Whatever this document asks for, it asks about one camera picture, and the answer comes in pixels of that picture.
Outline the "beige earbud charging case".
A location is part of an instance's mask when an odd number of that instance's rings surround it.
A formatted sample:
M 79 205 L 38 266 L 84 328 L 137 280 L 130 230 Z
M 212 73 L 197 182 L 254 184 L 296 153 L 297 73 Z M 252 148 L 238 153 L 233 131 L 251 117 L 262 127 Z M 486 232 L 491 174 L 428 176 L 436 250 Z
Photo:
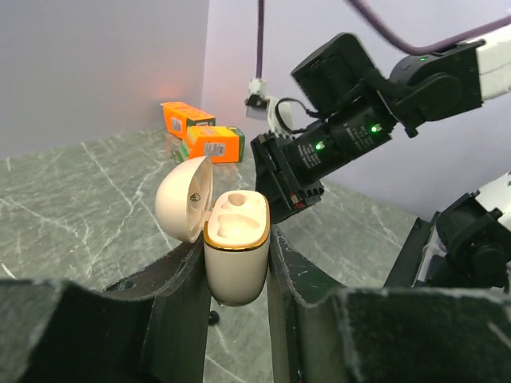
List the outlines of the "beige earbud charging case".
M 255 301 L 266 280 L 271 213 L 257 191 L 213 196 L 213 163 L 208 156 L 177 165 L 155 196 L 156 220 L 167 235 L 204 250 L 208 288 L 225 306 Z

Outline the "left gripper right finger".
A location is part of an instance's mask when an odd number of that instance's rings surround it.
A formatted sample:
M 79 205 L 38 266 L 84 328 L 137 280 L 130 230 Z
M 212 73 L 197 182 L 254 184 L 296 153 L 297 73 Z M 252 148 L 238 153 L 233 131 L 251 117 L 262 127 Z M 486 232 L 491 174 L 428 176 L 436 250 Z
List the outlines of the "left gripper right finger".
M 271 229 L 267 304 L 276 382 L 507 382 L 510 297 L 348 288 Z

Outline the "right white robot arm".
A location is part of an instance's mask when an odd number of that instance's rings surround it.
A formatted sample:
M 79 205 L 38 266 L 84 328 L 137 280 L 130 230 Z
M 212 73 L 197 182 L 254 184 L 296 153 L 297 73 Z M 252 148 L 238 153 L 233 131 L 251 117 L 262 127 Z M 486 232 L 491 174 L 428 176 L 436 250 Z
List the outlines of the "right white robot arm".
M 270 130 L 252 142 L 255 189 L 280 223 L 318 203 L 323 177 L 386 144 L 395 125 L 415 137 L 428 122 L 480 108 L 509 91 L 508 27 L 404 57 L 384 77 L 353 34 L 321 45 L 292 71 L 313 122 L 292 128 L 268 100 Z M 392 287 L 510 291 L 510 176 L 417 220 L 387 280 Z

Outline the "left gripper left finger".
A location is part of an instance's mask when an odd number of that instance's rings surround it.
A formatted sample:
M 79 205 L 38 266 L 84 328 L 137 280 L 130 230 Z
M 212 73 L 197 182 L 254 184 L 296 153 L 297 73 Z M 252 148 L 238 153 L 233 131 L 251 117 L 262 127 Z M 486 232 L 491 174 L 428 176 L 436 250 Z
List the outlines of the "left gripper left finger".
M 210 293 L 201 242 L 105 290 L 1 282 L 4 382 L 200 382 Z

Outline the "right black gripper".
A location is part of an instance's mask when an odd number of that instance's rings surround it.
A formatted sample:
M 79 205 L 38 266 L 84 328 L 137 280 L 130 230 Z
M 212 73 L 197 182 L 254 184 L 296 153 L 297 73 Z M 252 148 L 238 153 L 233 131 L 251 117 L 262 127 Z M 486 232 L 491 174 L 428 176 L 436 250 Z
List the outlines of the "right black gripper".
M 264 133 L 251 141 L 255 190 L 269 203 L 272 223 L 280 223 L 318 203 L 322 178 L 391 139 L 394 118 L 361 107 L 317 120 L 296 138 Z

